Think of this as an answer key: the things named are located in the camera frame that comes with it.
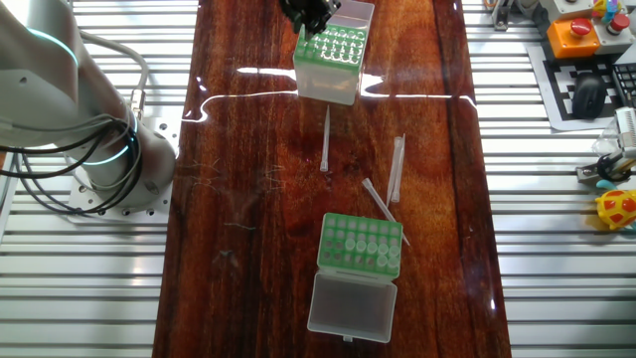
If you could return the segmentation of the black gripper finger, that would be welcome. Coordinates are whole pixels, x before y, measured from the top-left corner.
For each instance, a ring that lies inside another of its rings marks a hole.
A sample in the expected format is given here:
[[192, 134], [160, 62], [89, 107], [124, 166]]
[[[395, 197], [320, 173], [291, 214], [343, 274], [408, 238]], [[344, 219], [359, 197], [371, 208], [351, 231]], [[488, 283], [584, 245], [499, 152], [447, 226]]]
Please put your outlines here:
[[327, 27], [327, 22], [338, 10], [338, 7], [306, 9], [304, 11], [305, 40], [310, 41], [315, 35], [324, 32]]
[[304, 26], [305, 12], [295, 8], [285, 8], [283, 9], [283, 14], [290, 21], [293, 32], [298, 34]]

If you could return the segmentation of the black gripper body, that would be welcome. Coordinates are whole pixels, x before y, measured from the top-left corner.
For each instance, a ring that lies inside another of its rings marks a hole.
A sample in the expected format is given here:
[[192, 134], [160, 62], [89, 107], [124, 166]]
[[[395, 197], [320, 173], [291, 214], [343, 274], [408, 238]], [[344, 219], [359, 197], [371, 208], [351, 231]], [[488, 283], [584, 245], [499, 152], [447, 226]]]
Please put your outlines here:
[[340, 0], [279, 0], [285, 10], [337, 10], [341, 7]]

